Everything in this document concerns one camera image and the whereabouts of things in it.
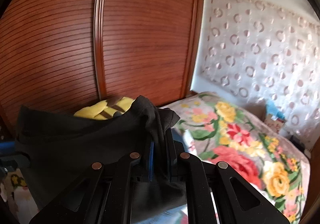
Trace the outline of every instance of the screw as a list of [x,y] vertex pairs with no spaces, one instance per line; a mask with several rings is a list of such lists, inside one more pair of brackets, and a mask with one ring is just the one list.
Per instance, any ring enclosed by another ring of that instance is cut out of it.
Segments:
[[99,170],[99,169],[102,167],[102,164],[99,163],[99,162],[96,162],[96,163],[93,163],[93,164],[91,165],[91,167],[92,167],[92,169],[94,169],[94,170]]
[[228,164],[226,162],[219,162],[218,166],[221,169],[226,169],[228,167]]
[[132,159],[137,159],[137,158],[140,157],[140,155],[139,155],[139,153],[137,153],[137,152],[133,152],[133,153],[130,153],[130,157],[131,157]]
[[183,152],[183,153],[180,154],[180,157],[181,157],[182,159],[188,159],[188,158],[190,157],[190,154],[189,154],[189,153],[186,153],[186,152]]

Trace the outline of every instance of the dark object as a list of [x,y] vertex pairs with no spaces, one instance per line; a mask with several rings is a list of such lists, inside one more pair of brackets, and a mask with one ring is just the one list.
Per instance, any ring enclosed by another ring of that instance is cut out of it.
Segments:
[[[31,167],[18,164],[39,202],[48,199],[45,188],[61,187],[61,176],[70,178],[68,171],[75,175],[91,161],[30,223],[134,223],[185,204],[184,187],[190,224],[217,223],[210,189],[221,224],[289,223],[227,163],[205,163],[184,152],[170,130],[177,120],[173,111],[157,109],[142,96],[125,114],[107,121],[22,108],[17,148],[28,151]],[[53,179],[46,183],[50,172]],[[5,214],[1,220],[14,223],[7,209],[1,210]]]
[[295,147],[297,147],[302,153],[304,153],[306,147],[303,143],[300,142],[300,140],[297,137],[291,136],[289,140],[291,143],[293,143]]

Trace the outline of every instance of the wooden sliding door panel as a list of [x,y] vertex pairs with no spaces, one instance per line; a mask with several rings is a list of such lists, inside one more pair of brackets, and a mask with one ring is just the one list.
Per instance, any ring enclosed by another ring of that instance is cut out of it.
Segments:
[[104,0],[106,95],[180,98],[194,0]]
[[98,100],[94,0],[12,0],[0,20],[0,105],[73,113]]

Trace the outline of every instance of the floral fabric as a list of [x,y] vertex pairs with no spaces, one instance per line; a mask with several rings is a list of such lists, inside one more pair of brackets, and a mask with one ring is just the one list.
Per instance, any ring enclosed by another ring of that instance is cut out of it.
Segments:
[[214,93],[204,92],[168,105],[189,130],[198,156],[225,161],[263,194],[292,224],[298,224],[308,191],[307,158],[257,117]]

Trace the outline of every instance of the yellow plush toy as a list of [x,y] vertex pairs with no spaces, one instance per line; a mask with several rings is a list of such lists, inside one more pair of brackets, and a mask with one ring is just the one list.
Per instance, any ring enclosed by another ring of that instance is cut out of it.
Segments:
[[77,111],[74,116],[96,120],[106,120],[120,116],[126,112],[133,103],[134,99],[129,97],[112,97],[103,100],[93,106],[88,106]]

